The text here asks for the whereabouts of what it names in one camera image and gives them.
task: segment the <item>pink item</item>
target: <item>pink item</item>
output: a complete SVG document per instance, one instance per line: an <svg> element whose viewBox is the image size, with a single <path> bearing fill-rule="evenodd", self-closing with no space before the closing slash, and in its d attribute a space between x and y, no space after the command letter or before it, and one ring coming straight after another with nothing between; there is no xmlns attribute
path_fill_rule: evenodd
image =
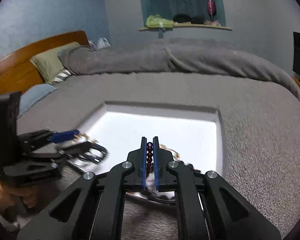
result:
<svg viewBox="0 0 300 240"><path fill-rule="evenodd" d="M216 4L214 3L214 1L212 1L212 0L208 1L207 12L210 15L211 20L213 21L213 16L216 13Z"/></svg>

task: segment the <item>wooden headboard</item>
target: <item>wooden headboard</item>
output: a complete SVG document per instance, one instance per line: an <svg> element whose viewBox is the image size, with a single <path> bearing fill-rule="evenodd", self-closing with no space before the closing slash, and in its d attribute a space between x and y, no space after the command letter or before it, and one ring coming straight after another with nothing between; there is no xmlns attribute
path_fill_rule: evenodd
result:
<svg viewBox="0 0 300 240"><path fill-rule="evenodd" d="M24 93L32 86L44 83L29 59L38 53L73 41L81 45L89 45L86 33L77 31L31 43L5 56L0 60L0 95L14 91Z"/></svg>

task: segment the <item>metal pivot screw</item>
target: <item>metal pivot screw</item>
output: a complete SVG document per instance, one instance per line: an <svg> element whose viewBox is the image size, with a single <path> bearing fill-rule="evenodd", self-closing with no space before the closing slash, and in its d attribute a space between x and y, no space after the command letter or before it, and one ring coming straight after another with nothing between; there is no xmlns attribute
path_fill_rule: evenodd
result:
<svg viewBox="0 0 300 240"><path fill-rule="evenodd" d="M168 165L169 165L170 168L176 168L176 167L179 166L179 163L176 162L176 161L171 161L171 162L168 163Z"/></svg>
<svg viewBox="0 0 300 240"><path fill-rule="evenodd" d="M121 166L125 169L128 169L132 166L132 163L131 162L124 162L121 164Z"/></svg>
<svg viewBox="0 0 300 240"><path fill-rule="evenodd" d="M84 179L92 179L93 178L93 172L91 172L91 171L88 171L88 172L86 172L84 175L83 175L83 178Z"/></svg>
<svg viewBox="0 0 300 240"><path fill-rule="evenodd" d="M52 167L52 168L57 168L57 167L58 167L58 164L56 164L56 163L51 163L51 167Z"/></svg>
<svg viewBox="0 0 300 240"><path fill-rule="evenodd" d="M215 171L208 171L207 176L210 179L215 179L218 176L218 173L216 173Z"/></svg>

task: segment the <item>gray blanket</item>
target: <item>gray blanket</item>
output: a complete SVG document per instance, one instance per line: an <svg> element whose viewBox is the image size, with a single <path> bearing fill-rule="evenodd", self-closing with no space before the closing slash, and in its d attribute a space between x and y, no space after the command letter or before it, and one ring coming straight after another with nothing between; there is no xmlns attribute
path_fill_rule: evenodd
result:
<svg viewBox="0 0 300 240"><path fill-rule="evenodd" d="M156 40L125 48L94 51L71 49L59 56L75 75L131 72L184 72L219 74L271 81L291 91L300 101L300 89L292 78L269 61L224 43L195 39Z"/></svg>
<svg viewBox="0 0 300 240"><path fill-rule="evenodd" d="M282 237L300 218L300 102L283 86L194 73L72 76L18 120L18 132L76 128L103 101L219 108L227 140L225 179ZM60 181L42 186L42 206L78 177L66 168ZM127 201L122 239L149 237L178 239L175 216Z"/></svg>

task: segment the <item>green pillow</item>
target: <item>green pillow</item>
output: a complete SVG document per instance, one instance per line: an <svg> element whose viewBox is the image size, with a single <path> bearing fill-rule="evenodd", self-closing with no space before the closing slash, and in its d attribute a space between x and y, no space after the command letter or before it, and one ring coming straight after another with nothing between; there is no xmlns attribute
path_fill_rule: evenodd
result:
<svg viewBox="0 0 300 240"><path fill-rule="evenodd" d="M42 53L33 56L30 62L37 68L40 72L42 78L46 83L52 84L53 79L58 75L58 73L64 69L63 64L58 58L58 52L65 49L73 49L80 47L80 44L76 41L68 43L66 45L49 49Z"/></svg>

